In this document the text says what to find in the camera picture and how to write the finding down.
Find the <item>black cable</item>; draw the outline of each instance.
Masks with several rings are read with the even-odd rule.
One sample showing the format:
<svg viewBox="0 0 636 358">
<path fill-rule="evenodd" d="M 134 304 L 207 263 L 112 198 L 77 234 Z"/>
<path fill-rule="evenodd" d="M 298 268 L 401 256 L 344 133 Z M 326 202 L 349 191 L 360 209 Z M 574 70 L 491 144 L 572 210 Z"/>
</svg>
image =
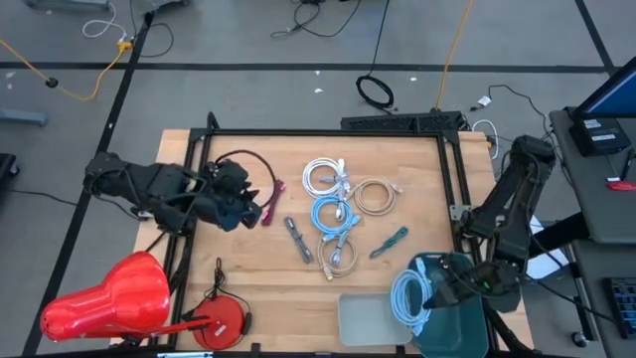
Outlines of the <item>black cable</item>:
<svg viewBox="0 0 636 358">
<path fill-rule="evenodd" d="M 497 138 L 499 138 L 499 139 L 503 139 L 503 140 L 505 140 L 505 141 L 507 141 L 507 142 L 511 142 L 511 143 L 514 143 L 514 142 L 515 142 L 515 140 L 510 139 L 510 138 L 503 137 L 503 136 L 501 136 L 501 135 L 494 135 L 494 134 L 491 134 L 491 136 L 496 136 Z"/>
<path fill-rule="evenodd" d="M 501 175 L 504 174 L 504 171 L 508 168 L 506 166 L 506 158 L 508 158 L 508 156 L 510 156 L 510 150 L 506 151 L 504 155 L 501 157 L 501 165 L 499 166 L 499 170 L 495 173 L 495 177 L 497 176 L 501 177 Z"/>
<path fill-rule="evenodd" d="M 374 60 L 371 62 L 371 69 L 366 75 L 358 77 L 358 79 L 356 80 L 356 88 L 358 89 L 358 93 L 360 94 L 360 96 L 365 100 L 367 104 L 375 107 L 376 109 L 383 111 L 384 113 L 388 115 L 393 115 L 390 111 L 388 111 L 388 108 L 392 108 L 394 106 L 394 102 L 395 102 L 394 92 L 391 90 L 389 85 L 371 76 L 376 66 L 376 58 L 378 57 L 378 48 L 380 47 L 380 39 L 382 38 L 382 32 L 385 27 L 385 20 L 387 20 L 387 11 L 389 10 L 390 2 L 391 0 L 387 0 L 387 4 L 385 5 L 385 11 L 382 15 L 382 23 L 380 25 L 380 32 L 378 33 L 378 40 L 376 41 L 376 50 L 374 52 Z M 381 102 L 381 101 L 377 101 L 370 98 L 362 89 L 363 81 L 370 81 L 376 86 L 378 86 L 380 90 L 382 90 L 384 93 L 387 94 L 387 97 L 388 97 L 387 101 Z"/>
<path fill-rule="evenodd" d="M 320 34 L 317 33 L 315 31 L 309 30 L 307 28 L 307 25 L 311 24 L 314 20 L 316 20 L 316 18 L 318 17 L 318 14 L 320 14 L 321 11 L 321 7 L 320 7 L 320 2 L 316 1 L 316 0 L 302 0 L 302 1 L 293 1 L 290 0 L 292 4 L 298 4 L 298 6 L 296 7 L 296 9 L 294 10 L 294 27 L 289 29 L 289 31 L 274 31 L 273 33 L 271 33 L 269 35 L 269 37 L 271 37 L 272 39 L 280 39 L 280 38 L 285 38 L 285 37 L 289 37 L 292 35 L 297 34 L 300 31 L 305 31 L 308 32 L 314 36 L 320 37 L 320 38 L 333 38 L 338 36 L 349 24 L 349 22 L 351 21 L 351 19 L 354 17 L 354 15 L 356 15 L 356 12 L 358 11 L 358 8 L 360 7 L 360 4 L 362 3 L 362 0 L 358 0 L 358 3 L 356 4 L 356 7 L 354 8 L 354 10 L 351 12 L 351 15 L 349 15 L 349 18 L 347 18 L 347 21 L 345 21 L 345 23 L 340 27 L 340 29 L 338 29 L 338 31 L 336 31 L 333 34 Z M 303 22 L 299 22 L 298 21 L 298 13 L 300 12 L 300 9 L 302 9 L 305 5 L 311 5 L 314 8 L 316 8 L 316 13 L 313 14 L 312 16 L 309 17 L 308 20 L 305 20 Z"/>
<path fill-rule="evenodd" d="M 201 302 L 199 302 L 199 304 L 197 304 L 197 306 L 191 311 L 194 313 L 194 311 L 197 310 L 197 308 L 199 308 L 203 302 L 205 302 L 207 299 L 209 300 L 214 300 L 215 298 L 217 298 L 217 296 L 219 295 L 218 292 L 221 292 L 225 295 L 234 297 L 238 300 L 240 300 L 241 302 L 243 302 L 245 304 L 245 306 L 247 307 L 247 313 L 245 314 L 245 316 L 251 314 L 251 306 L 249 305 L 249 302 L 247 302 L 246 300 L 244 300 L 242 297 L 233 294 L 233 293 L 229 293 L 226 290 L 221 288 L 221 285 L 226 281 L 226 274 L 223 272 L 222 270 L 222 266 L 223 263 L 221 261 L 221 258 L 217 258 L 217 267 L 215 268 L 215 283 L 212 286 L 212 288 L 208 289 L 207 291 L 204 292 L 204 298 Z M 208 343 L 208 340 L 206 339 L 206 334 L 202 331 L 201 332 L 201 336 L 203 337 L 204 343 L 210 347 L 210 344 Z M 236 346 L 237 344 L 239 344 L 242 339 L 244 338 L 244 334 L 242 334 L 240 336 L 240 338 L 234 342 L 231 346 L 226 347 L 224 349 L 229 349 L 232 348 L 234 346 Z"/>
<path fill-rule="evenodd" d="M 541 140 L 546 140 L 546 139 L 548 139 L 548 140 L 551 142 L 551 144 L 552 144 L 553 148 L 555 149 L 555 156 L 556 156 L 556 159 L 557 159 L 557 161 L 558 161 L 558 166 L 560 167 L 560 170 L 561 170 L 561 172 L 563 173 L 563 177 L 565 178 L 565 181 L 567 182 L 567 184 L 569 185 L 569 187 L 570 187 L 570 188 L 573 188 L 571 179 L 569 178 L 568 174 L 566 174 L 566 173 L 565 173 L 565 172 L 566 172 L 566 170 L 565 170 L 565 164 L 564 164 L 564 162 L 563 162 L 563 158 L 562 158 L 562 157 L 558 154 L 558 151 L 557 151 L 557 149 L 558 149 L 558 145 L 555 143 L 555 139 L 553 138 L 553 134 L 554 134 L 555 132 L 554 132 L 553 130 L 548 130 L 548 117 L 547 117 L 545 114 L 543 114 L 543 113 L 542 113 L 542 112 L 541 112 L 541 111 L 537 108 L 537 106 L 536 106 L 536 105 L 535 105 L 535 103 L 533 102 L 533 99 L 532 99 L 532 98 L 530 98 L 530 96 L 529 96 L 529 95 L 527 95 L 527 94 L 523 94 L 523 93 L 520 93 L 520 92 L 518 92 L 518 91 L 516 91 L 516 90 L 512 89 L 512 88 L 511 88 L 510 86 L 508 86 L 508 85 L 489 85 L 489 86 L 488 86 L 488 97 L 490 97 L 491 99 L 492 99 L 492 89 L 496 89 L 496 88 L 504 88 L 504 89 L 506 89 L 506 90 L 509 90 L 512 94 L 515 94 L 515 95 L 518 95 L 518 96 L 520 96 L 520 97 L 523 97 L 523 98 L 527 99 L 527 100 L 528 100 L 528 103 L 530 104 L 530 106 L 532 107 L 532 109 L 533 109 L 533 110 L 534 110 L 534 111 L 535 111 L 538 115 L 540 115 L 540 116 L 541 116 L 541 118 L 542 118 L 542 120 L 543 120 L 543 121 L 542 121 L 542 126 L 543 126 L 543 128 L 544 128 L 544 135 L 542 136 Z M 483 108 L 483 107 L 471 107 L 471 108 L 470 108 L 470 111 L 475 111 L 475 110 L 478 110 L 478 109 L 481 109 L 481 108 Z"/>
<path fill-rule="evenodd" d="M 271 203 L 271 200 L 274 197 L 274 193 L 276 191 L 276 175 L 274 174 L 273 169 L 271 169 L 271 165 L 269 165 L 269 163 L 265 160 L 265 158 L 263 158 L 262 156 L 260 156 L 260 154 L 252 152 L 251 150 L 247 150 L 247 149 L 237 149 L 237 150 L 233 150 L 233 151 L 229 151 L 226 154 L 221 155 L 219 158 L 217 158 L 217 160 L 215 161 L 215 164 L 219 165 L 219 163 L 223 160 L 226 159 L 227 157 L 231 156 L 231 155 L 235 155 L 235 154 L 239 154 L 239 153 L 243 153 L 243 154 L 249 154 L 253 157 L 255 157 L 256 159 L 260 160 L 261 163 L 263 163 L 265 165 L 265 167 L 267 168 L 267 171 L 269 172 L 269 175 L 271 176 L 271 185 L 272 185 L 272 189 L 271 189 L 271 196 L 269 197 L 269 199 L 267 199 L 267 201 L 260 206 L 260 208 L 264 208 L 267 205 L 269 205 L 269 203 Z"/>
<path fill-rule="evenodd" d="M 102 172 L 100 172 L 99 174 L 95 175 L 95 177 L 94 177 L 94 178 L 92 179 L 92 181 L 90 182 L 90 185 L 88 186 L 88 194 L 90 194 L 93 198 L 95 198 L 95 199 L 97 199 L 97 200 L 99 200 L 99 201 L 102 201 L 102 202 L 104 202 L 104 203 L 109 203 L 109 204 L 112 204 L 112 205 L 116 206 L 116 207 L 117 207 L 117 209 L 119 209 L 119 210 L 120 210 L 122 213 L 124 213 L 126 216 L 128 216 L 128 217 L 130 217 L 130 218 L 134 219 L 135 221 L 139 221 L 139 217 L 137 217 L 137 216 L 135 216 L 135 215 L 130 214 L 130 213 L 129 213 L 126 209 L 124 209 L 121 205 L 119 205 L 119 203 L 117 203 L 117 202 L 115 202 L 115 201 L 113 201 L 113 200 L 110 200 L 110 199 L 101 198 L 101 197 L 99 197 L 99 196 L 95 195 L 95 194 L 94 194 L 94 192 L 93 192 L 93 189 L 94 189 L 95 183 L 97 182 L 97 180 L 99 180 L 99 178 L 101 178 L 102 176 L 104 176 L 104 175 L 106 175 L 106 174 L 108 174 L 108 173 L 117 172 L 117 171 L 119 171 L 119 169 L 105 170 L 105 171 L 102 171 Z"/>
<path fill-rule="evenodd" d="M 95 199 L 97 199 L 97 200 L 100 200 L 100 201 L 102 201 L 102 202 L 104 202 L 104 203 L 110 203 L 110 204 L 112 204 L 112 205 L 116 206 L 116 207 L 117 207 L 117 209 L 121 210 L 121 212 L 122 212 L 122 213 L 126 214 L 127 216 L 129 216 L 130 218 L 134 219 L 135 221 L 139 221 L 139 218 L 138 218 L 138 217 L 136 217 L 136 216 L 134 216 L 134 215 L 130 214 L 130 213 L 129 213 L 126 209 L 124 209 L 124 207 L 122 207 L 121 205 L 119 205 L 119 203 L 117 203 L 117 202 L 115 202 L 115 201 L 113 201 L 113 200 L 110 200 L 110 199 L 105 199 L 105 198 L 98 197 L 98 196 L 96 196 L 96 195 L 93 195 L 92 197 L 93 197 L 93 198 L 95 198 Z"/>
<path fill-rule="evenodd" d="M 60 198 L 58 198 L 56 196 L 53 196 L 53 195 L 48 194 L 48 193 L 43 193 L 43 192 L 29 191 L 29 190 L 16 190 L 16 189 L 7 189 L 6 191 L 10 192 L 10 193 L 39 195 L 39 196 L 47 197 L 49 199 L 53 199 L 53 200 L 55 200 L 57 202 L 60 202 L 60 203 L 63 203 L 63 204 L 72 205 L 72 206 L 77 206 L 78 205 L 78 203 L 74 203 L 72 201 L 60 199 Z"/>
<path fill-rule="evenodd" d="M 458 130 L 471 131 L 470 123 L 468 122 L 468 117 L 466 116 L 466 114 L 461 113 L 461 117 L 462 117 L 462 123 L 459 126 Z"/>
<path fill-rule="evenodd" d="M 453 255 L 458 255 L 455 253 L 448 253 L 448 255 L 451 257 Z M 451 268 L 451 264 L 449 264 L 447 266 L 447 268 L 445 268 L 447 271 L 449 271 L 454 277 L 455 279 L 457 279 L 461 284 L 464 285 L 464 287 L 468 288 L 468 290 L 470 290 L 471 292 L 475 293 L 476 295 L 482 297 L 482 298 L 486 298 L 486 299 L 501 299 L 503 296 L 507 295 L 507 293 L 502 293 L 502 294 L 497 294 L 497 295 L 491 295 L 488 293 L 484 293 L 481 292 L 479 288 L 477 288 L 477 286 L 475 287 L 471 287 L 471 284 L 469 284 L 468 282 L 466 282 L 465 280 L 463 280 L 459 274 L 457 274 L 457 272 L 455 272 L 454 269 Z"/>
<path fill-rule="evenodd" d="M 133 30 L 133 34 L 134 36 L 133 38 L 133 44 L 134 44 L 134 40 L 137 39 L 137 25 L 135 24 L 135 14 L 134 11 L 132 10 L 132 0 L 128 1 L 128 5 L 130 7 L 130 20 L 132 21 L 132 30 Z M 140 57 L 142 58 L 158 58 L 161 56 L 166 55 L 167 53 L 170 52 L 170 50 L 172 50 L 172 47 L 175 44 L 175 34 L 172 32 L 172 29 L 170 29 L 170 26 L 168 26 L 168 24 L 165 23 L 157 23 L 157 24 L 152 24 L 150 25 L 150 27 L 146 28 L 146 32 L 150 31 L 150 29 L 152 29 L 153 27 L 158 27 L 158 26 L 162 26 L 165 27 L 166 30 L 168 30 L 168 34 L 170 34 L 170 45 L 168 45 L 168 48 L 160 53 L 157 54 L 152 54 L 152 55 L 140 55 Z"/>
<path fill-rule="evenodd" d="M 554 288 L 546 285 L 545 283 L 541 282 L 540 280 L 530 277 L 527 273 L 525 274 L 525 277 L 526 277 L 526 279 L 528 281 L 538 284 L 539 286 L 543 287 L 545 290 L 553 293 L 554 295 L 558 296 L 559 298 L 564 299 L 564 300 L 572 303 L 573 305 L 575 305 L 575 306 L 577 306 L 577 307 L 579 307 L 579 308 L 581 308 L 583 310 L 586 310 L 587 312 L 589 312 L 589 313 L 591 313 L 591 314 L 593 314 L 593 315 L 595 315 L 597 317 L 603 318 L 605 320 L 608 320 L 608 321 L 616 324 L 616 321 L 612 317 L 610 317 L 608 315 L 605 315 L 603 313 L 600 313 L 600 312 L 598 312 L 598 311 L 596 311 L 594 309 L 591 309 L 591 308 L 587 307 L 586 305 L 584 305 L 584 304 L 582 304 L 580 302 L 576 302 L 575 300 L 573 300 L 573 299 L 567 297 L 566 295 L 558 292 L 557 290 L 555 290 Z"/>
<path fill-rule="evenodd" d="M 163 239 L 165 235 L 166 235 L 165 231 L 161 232 L 159 237 L 157 237 L 157 239 L 155 239 L 155 241 L 153 241 L 152 244 L 150 244 L 150 246 L 145 250 L 145 252 L 149 253 L 152 249 L 154 249 L 157 246 L 157 244 L 161 242 L 161 239 Z"/>
<path fill-rule="evenodd" d="M 533 164 L 535 165 L 535 172 L 536 172 L 535 183 L 534 183 L 533 188 L 532 188 L 532 190 L 530 192 L 530 197 L 532 198 L 535 195 L 535 191 L 537 190 L 537 187 L 539 186 L 539 181 L 541 180 L 541 177 L 540 177 L 540 174 L 539 174 L 539 162 L 537 161 L 537 158 L 535 158 L 530 153 L 526 153 L 526 155 L 533 161 Z M 530 206 L 527 206 L 526 207 L 526 222 L 528 223 L 528 232 L 530 233 L 530 239 L 535 243 L 535 245 L 537 245 L 539 250 L 541 250 L 552 261 L 554 261 L 556 263 L 556 265 L 558 266 L 559 269 L 563 270 L 564 269 L 564 265 L 559 260 L 557 260 L 557 258 L 555 258 L 554 255 L 552 255 L 548 250 L 546 250 L 546 248 L 544 248 L 544 246 L 541 244 L 541 242 L 539 242 L 537 237 L 535 237 L 535 234 L 533 233 L 533 230 L 530 227 L 531 220 L 532 220 L 532 218 L 531 218 L 531 215 L 530 215 Z"/>
<path fill-rule="evenodd" d="M 49 199 L 53 199 L 57 202 L 63 203 L 63 204 L 67 204 L 67 205 L 72 205 L 72 206 L 77 206 L 78 203 L 74 203 L 72 201 L 68 201 L 68 200 L 64 200 L 64 199 L 60 199 L 54 195 L 48 194 L 48 193 L 43 193 L 43 192 L 37 192 L 37 191 L 29 191 L 29 190 L 16 190 L 16 189 L 6 189 L 7 192 L 10 193 L 18 193 L 18 194 L 28 194 L 28 195 L 38 195 L 38 196 L 43 196 L 43 197 L 47 197 Z M 121 205 L 119 205 L 118 203 L 112 201 L 112 200 L 108 200 L 108 199 L 103 199 L 103 198 L 99 198 L 96 197 L 96 199 L 101 200 L 102 202 L 106 202 L 109 204 L 112 204 L 114 206 L 116 206 L 119 210 L 121 210 L 124 214 L 126 214 L 127 216 L 131 217 L 132 219 L 139 221 L 139 218 L 135 217 L 134 215 L 128 213 L 128 211 L 126 209 L 124 209 Z"/>
<path fill-rule="evenodd" d="M 134 181 L 132 180 L 132 174 L 128 168 L 123 170 L 123 173 L 126 174 L 126 180 L 128 182 L 128 186 L 130 187 L 130 191 L 132 192 L 132 196 L 135 198 L 135 201 L 141 204 L 141 199 L 139 198 L 139 193 L 137 192 L 137 187 L 135 186 Z"/>
</svg>

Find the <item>computer screen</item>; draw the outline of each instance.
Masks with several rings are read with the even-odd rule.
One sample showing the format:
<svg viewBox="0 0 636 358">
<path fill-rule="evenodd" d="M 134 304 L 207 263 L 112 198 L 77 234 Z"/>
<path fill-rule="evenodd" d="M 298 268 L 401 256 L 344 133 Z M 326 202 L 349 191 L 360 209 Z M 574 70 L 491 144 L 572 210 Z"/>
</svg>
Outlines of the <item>computer screen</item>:
<svg viewBox="0 0 636 358">
<path fill-rule="evenodd" d="M 636 72 L 619 82 L 610 92 L 591 105 L 586 113 L 636 113 Z"/>
<path fill-rule="evenodd" d="M 636 117 L 636 58 L 586 99 L 574 116 L 577 119 Z"/>
</svg>

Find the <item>red object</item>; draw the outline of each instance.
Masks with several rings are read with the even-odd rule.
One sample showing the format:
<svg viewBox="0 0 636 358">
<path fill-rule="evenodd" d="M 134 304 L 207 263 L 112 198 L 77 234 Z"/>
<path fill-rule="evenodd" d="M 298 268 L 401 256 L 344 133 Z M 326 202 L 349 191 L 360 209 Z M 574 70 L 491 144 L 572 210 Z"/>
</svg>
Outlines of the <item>red object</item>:
<svg viewBox="0 0 636 358">
<path fill-rule="evenodd" d="M 624 181 L 607 183 L 607 187 L 615 191 L 636 191 L 636 183 Z"/>
<path fill-rule="evenodd" d="M 152 255 L 140 252 L 115 265 L 101 284 L 49 303 L 40 328 L 53 340 L 153 332 L 169 310 L 166 275 Z"/>
<path fill-rule="evenodd" d="M 204 348 L 227 349 L 242 336 L 245 315 L 240 303 L 231 297 L 220 295 L 215 299 L 206 299 L 197 307 L 193 316 L 207 316 L 212 320 L 205 329 L 194 331 L 197 343 Z"/>
<path fill-rule="evenodd" d="M 267 208 L 265 213 L 262 215 L 262 220 L 260 221 L 260 223 L 263 226 L 271 225 L 271 221 L 274 218 L 274 211 L 276 210 L 276 204 L 278 203 L 278 198 L 280 198 L 280 194 L 283 191 L 285 191 L 286 187 L 287 186 L 282 180 L 276 179 L 276 183 L 274 186 L 274 195 L 271 197 L 271 202 L 269 203 L 269 207 Z"/>
</svg>

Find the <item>desk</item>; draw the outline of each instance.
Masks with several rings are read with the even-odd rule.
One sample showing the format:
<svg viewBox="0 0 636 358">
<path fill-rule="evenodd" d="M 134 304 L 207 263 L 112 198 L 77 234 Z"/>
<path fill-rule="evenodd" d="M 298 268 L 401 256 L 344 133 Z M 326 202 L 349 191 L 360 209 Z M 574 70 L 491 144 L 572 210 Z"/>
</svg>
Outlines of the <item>desk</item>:
<svg viewBox="0 0 636 358">
<path fill-rule="evenodd" d="M 612 173 L 607 159 L 603 156 L 581 157 L 568 132 L 571 119 L 566 111 L 551 112 L 550 120 L 581 208 L 581 214 L 565 222 L 570 222 L 570 227 L 574 227 L 574 239 L 583 239 L 572 242 L 583 288 L 592 309 L 612 316 L 601 281 L 605 277 L 636 276 L 636 246 L 596 242 L 621 243 L 636 236 L 636 227 L 633 225 L 636 192 L 618 193 L 605 187 L 605 177 Z M 636 142 L 636 121 L 623 120 L 621 126 Z M 610 156 L 617 170 L 624 162 L 624 155 L 619 153 Z M 636 341 L 622 339 L 617 328 L 602 318 L 594 317 L 594 321 L 608 358 L 634 356 Z"/>
<path fill-rule="evenodd" d="M 481 203 L 495 183 L 485 137 L 483 133 L 460 134 L 471 200 Z M 157 161 L 183 163 L 188 136 L 188 130 L 164 131 Z M 225 289 L 249 301 L 253 312 L 250 334 L 233 350 L 248 351 L 252 342 L 259 342 L 263 351 L 394 353 L 392 346 L 357 349 L 343 346 L 339 340 L 337 298 L 341 293 L 388 291 L 393 278 L 416 253 L 452 250 L 436 143 L 434 139 L 421 137 L 213 136 L 211 160 L 230 150 L 250 149 L 269 161 L 287 189 L 269 228 L 240 227 L 224 233 L 216 226 L 199 223 L 184 310 L 196 306 L 203 292 L 212 286 L 215 260 L 220 257 L 227 276 Z M 450 146 L 446 149 L 452 157 Z M 302 171 L 310 160 L 321 156 L 344 158 L 352 183 L 384 175 L 404 189 L 388 215 L 363 216 L 352 231 L 360 252 L 358 266 L 351 275 L 334 278 L 332 282 L 327 282 L 317 264 L 302 262 L 282 223 L 283 217 L 292 216 L 315 253 L 320 235 L 310 221 L 313 199 L 302 188 Z M 271 183 L 262 164 L 245 155 L 233 160 L 249 172 L 252 187 L 261 190 L 255 201 L 264 201 L 271 193 Z M 326 173 L 316 170 L 313 175 L 317 178 Z M 376 189 L 365 192 L 370 202 L 384 200 L 386 194 Z M 321 219 L 328 225 L 332 217 L 333 212 L 321 213 Z M 369 260 L 369 252 L 401 226 L 408 227 L 408 236 L 378 259 Z M 158 235 L 153 222 L 141 224 L 135 251 L 145 250 Z M 165 251 L 164 241 L 152 254 L 163 263 Z M 516 312 L 502 317 L 522 342 L 533 346 L 523 303 Z M 406 352 L 416 352 L 410 345 L 405 348 Z M 192 333 L 185 332 L 179 335 L 177 349 L 200 349 L 200 346 Z"/>
</svg>

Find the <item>red lamp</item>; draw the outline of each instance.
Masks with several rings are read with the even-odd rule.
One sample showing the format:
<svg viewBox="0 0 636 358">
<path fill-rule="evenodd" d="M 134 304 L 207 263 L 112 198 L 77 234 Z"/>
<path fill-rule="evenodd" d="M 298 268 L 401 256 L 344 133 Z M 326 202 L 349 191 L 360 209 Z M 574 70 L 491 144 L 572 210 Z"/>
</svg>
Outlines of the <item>red lamp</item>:
<svg viewBox="0 0 636 358">
<path fill-rule="evenodd" d="M 50 339 L 147 338 L 212 323 L 215 318 L 163 326 L 170 311 L 170 288 L 150 254 L 134 253 L 115 265 L 97 286 L 53 300 L 40 328 Z"/>
</svg>

